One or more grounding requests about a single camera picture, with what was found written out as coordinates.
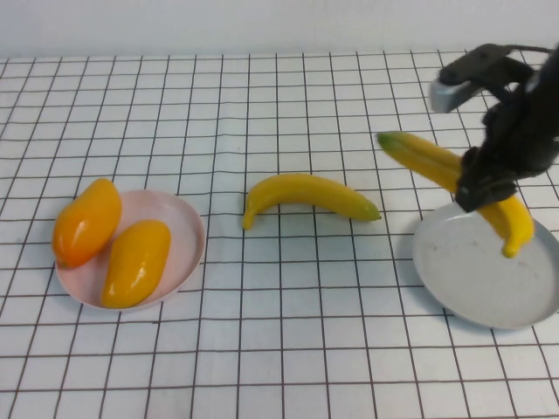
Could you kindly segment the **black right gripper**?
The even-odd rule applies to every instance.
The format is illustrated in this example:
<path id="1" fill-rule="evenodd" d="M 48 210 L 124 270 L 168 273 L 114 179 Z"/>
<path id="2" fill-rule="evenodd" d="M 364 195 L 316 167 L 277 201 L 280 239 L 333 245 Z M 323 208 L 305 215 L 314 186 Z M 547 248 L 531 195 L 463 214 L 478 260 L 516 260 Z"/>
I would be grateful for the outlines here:
<path id="1" fill-rule="evenodd" d="M 456 203 L 467 213 L 508 199 L 516 192 L 513 180 L 552 165 L 558 156 L 558 84 L 518 85 L 488 117 L 482 147 L 462 156 Z M 481 172 L 490 179 L 470 176 Z"/>

